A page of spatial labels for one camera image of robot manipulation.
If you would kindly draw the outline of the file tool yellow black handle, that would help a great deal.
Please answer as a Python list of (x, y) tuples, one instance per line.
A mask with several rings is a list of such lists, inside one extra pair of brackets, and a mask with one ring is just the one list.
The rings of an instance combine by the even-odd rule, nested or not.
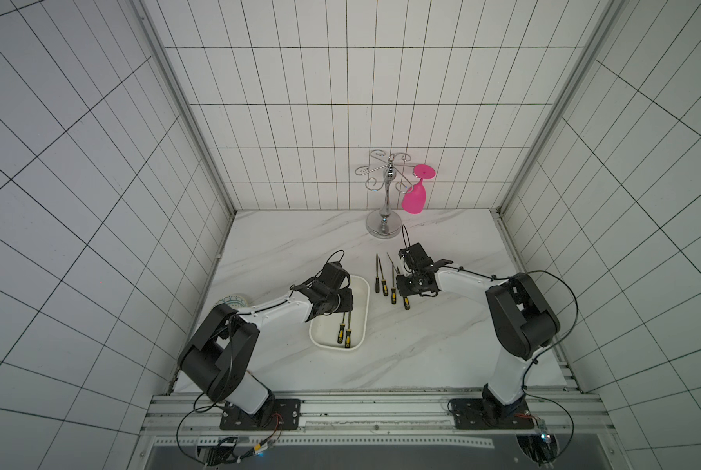
[(381, 262), (379, 258), (379, 254), (375, 254), (375, 270), (376, 270), (376, 277), (375, 277), (375, 292), (377, 294), (381, 293)]

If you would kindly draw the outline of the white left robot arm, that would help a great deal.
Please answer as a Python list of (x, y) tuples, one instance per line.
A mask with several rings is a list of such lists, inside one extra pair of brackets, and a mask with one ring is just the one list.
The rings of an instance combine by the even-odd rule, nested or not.
[(261, 330), (283, 318), (310, 322), (352, 308), (350, 274), (337, 260), (326, 262), (273, 301), (243, 311), (215, 305), (183, 348), (178, 366), (211, 403), (232, 405), (266, 422), (274, 412), (274, 393), (248, 372)]

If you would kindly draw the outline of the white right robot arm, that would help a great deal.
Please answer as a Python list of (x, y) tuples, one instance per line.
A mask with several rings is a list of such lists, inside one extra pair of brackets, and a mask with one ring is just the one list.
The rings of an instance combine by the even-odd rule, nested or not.
[(501, 351), (483, 400), (495, 409), (524, 401), (529, 368), (560, 330), (560, 321), (532, 276), (488, 276), (456, 268), (451, 260), (433, 260), (419, 243), (400, 249), (399, 258), (405, 269), (395, 278), (401, 295), (434, 297), (444, 292), (489, 309)]

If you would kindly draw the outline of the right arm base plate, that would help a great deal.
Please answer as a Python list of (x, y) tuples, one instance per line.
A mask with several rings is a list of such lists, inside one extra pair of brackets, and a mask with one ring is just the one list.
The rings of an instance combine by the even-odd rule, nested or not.
[(513, 405), (502, 405), (491, 399), (451, 399), (449, 414), (458, 430), (528, 431), (534, 429), (534, 419), (528, 417), (528, 405), (519, 399)]

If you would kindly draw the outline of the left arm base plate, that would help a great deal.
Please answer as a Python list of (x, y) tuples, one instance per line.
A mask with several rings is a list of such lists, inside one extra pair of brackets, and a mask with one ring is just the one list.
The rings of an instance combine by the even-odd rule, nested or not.
[(221, 418), (219, 429), (222, 431), (293, 431), (299, 428), (301, 417), (300, 399), (268, 399), (261, 409), (254, 414), (228, 405)]

